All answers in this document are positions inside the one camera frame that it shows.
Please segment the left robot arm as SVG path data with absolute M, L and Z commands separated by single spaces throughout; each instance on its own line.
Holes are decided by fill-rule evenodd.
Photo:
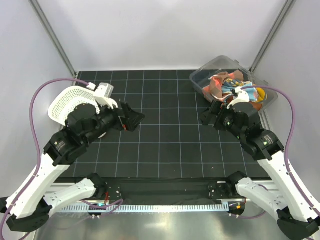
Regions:
M 90 144 L 109 130 L 133 132 L 145 115 L 134 111 L 127 102 L 120 107 L 82 103 L 68 114 L 65 127 L 55 133 L 43 149 L 33 172 L 10 197 L 0 199 L 0 211 L 12 232 L 32 233 L 41 228 L 56 212 L 88 198 L 101 200 L 107 184 L 91 173 L 77 184 L 46 194 L 47 189 L 82 155 Z

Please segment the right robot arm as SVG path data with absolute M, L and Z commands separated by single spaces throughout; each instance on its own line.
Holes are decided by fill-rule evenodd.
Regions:
M 316 212 L 319 203 L 311 201 L 313 196 L 285 160 L 283 144 L 272 131 L 263 128 L 252 104 L 241 102 L 227 106 L 216 101 L 200 115 L 205 126 L 212 118 L 215 118 L 214 128 L 237 138 L 242 149 L 267 172 L 280 192 L 277 196 L 237 171 L 228 177 L 226 194 L 230 198 L 240 195 L 250 199 L 271 215 L 291 240 L 308 239 L 319 231 L 320 216 Z

